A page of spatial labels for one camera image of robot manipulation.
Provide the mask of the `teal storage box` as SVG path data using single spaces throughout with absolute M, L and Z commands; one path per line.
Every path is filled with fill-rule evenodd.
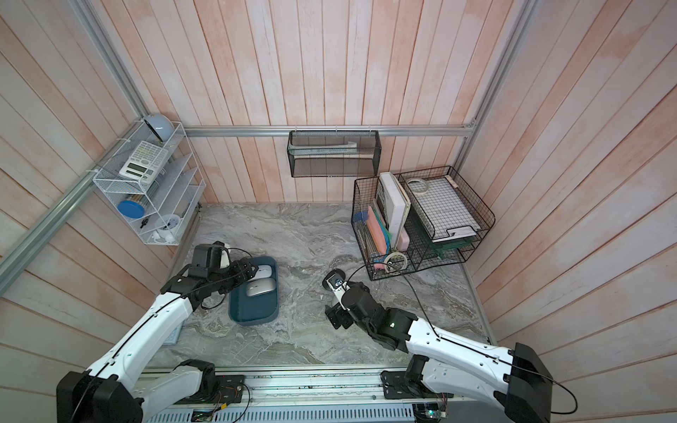
M 236 288 L 229 296 L 228 315 L 241 326 L 267 324 L 279 315 L 276 260 L 272 257 L 255 257 L 252 263 L 258 267 L 255 277 Z

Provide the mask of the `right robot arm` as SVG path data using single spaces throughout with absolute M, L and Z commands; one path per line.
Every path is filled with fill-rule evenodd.
M 355 325 L 383 348 L 410 354 L 397 387 L 414 398 L 451 394 L 492 405 L 514 422 L 551 420 L 554 380 L 538 354 L 517 343 L 487 345 L 377 302 L 363 283 L 333 273 L 323 281 L 336 302 L 325 314 L 334 328 Z

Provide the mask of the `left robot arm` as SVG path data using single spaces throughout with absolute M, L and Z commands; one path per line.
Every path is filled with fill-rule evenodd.
M 160 347 L 203 301 L 214 293 L 227 295 L 250 281 L 258 267 L 246 253 L 237 260 L 217 241 L 200 244 L 192 261 L 160 289 L 139 321 L 87 370 L 69 372 L 56 387 L 60 422 L 145 422 L 185 398 L 220 401 L 220 382 L 212 363 L 182 362 L 146 388 L 139 377 Z

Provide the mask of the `white computer mouse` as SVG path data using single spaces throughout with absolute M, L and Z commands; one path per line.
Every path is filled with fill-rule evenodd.
M 259 264 L 257 266 L 257 273 L 251 280 L 260 280 L 261 278 L 271 278 L 273 276 L 273 268 L 269 264 Z

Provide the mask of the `silver mouse front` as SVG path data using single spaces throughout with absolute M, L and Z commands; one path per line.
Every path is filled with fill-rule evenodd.
M 269 294 L 277 289 L 277 281 L 274 278 L 261 278 L 252 280 L 246 285 L 246 295 L 256 297 L 263 294 Z

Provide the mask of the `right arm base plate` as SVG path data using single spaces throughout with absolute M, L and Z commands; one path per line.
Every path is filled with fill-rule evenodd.
M 395 399 L 451 399 L 453 394 L 433 393 L 421 382 L 412 382 L 405 376 L 405 371 L 387 371 L 380 374 L 384 397 Z

